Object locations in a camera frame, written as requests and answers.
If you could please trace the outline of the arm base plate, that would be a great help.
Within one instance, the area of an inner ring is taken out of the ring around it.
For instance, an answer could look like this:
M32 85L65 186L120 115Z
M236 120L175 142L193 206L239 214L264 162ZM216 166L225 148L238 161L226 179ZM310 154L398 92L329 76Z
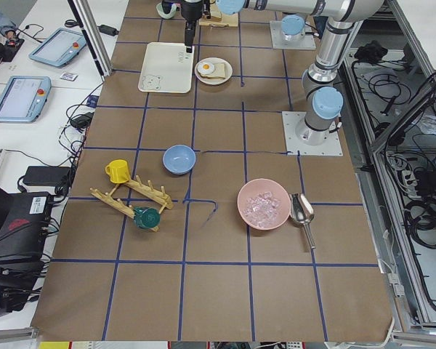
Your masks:
M337 131L332 122L328 130L314 131L305 124L305 112L283 111L283 130L286 152L300 156L343 156Z
M316 49L315 40L312 34L308 33L308 26L305 29L295 35L286 35L281 28L281 21L270 21L270 33L272 38L273 49L292 49L292 50L309 50Z

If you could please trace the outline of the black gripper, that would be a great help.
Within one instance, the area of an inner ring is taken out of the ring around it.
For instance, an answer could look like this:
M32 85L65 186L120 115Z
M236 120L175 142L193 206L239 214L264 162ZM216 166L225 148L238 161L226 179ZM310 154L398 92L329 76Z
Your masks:
M185 49L186 52L192 52L196 20L203 15L203 0L181 0L180 7L181 16L187 21L185 23Z
M210 12L210 8L209 6L211 5L211 1L210 0L204 0L204 8L203 8L203 14L205 16L205 18L210 18L211 17L211 12Z

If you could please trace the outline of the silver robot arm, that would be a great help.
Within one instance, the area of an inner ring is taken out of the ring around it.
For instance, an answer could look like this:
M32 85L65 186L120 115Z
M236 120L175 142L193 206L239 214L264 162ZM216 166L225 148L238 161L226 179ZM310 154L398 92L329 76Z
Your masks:
M214 3L217 9L225 15L237 14L248 6L247 1L244 0L216 0ZM300 40L305 34L306 22L300 15L286 15L279 24L284 41Z
M340 115L343 97L332 87L362 22L372 16L382 1L217 1L219 10L233 15L242 9L272 10L294 14L325 16L328 21L314 63L304 72L302 85L307 99L307 112L296 126L296 136L308 145L320 145L328 129Z

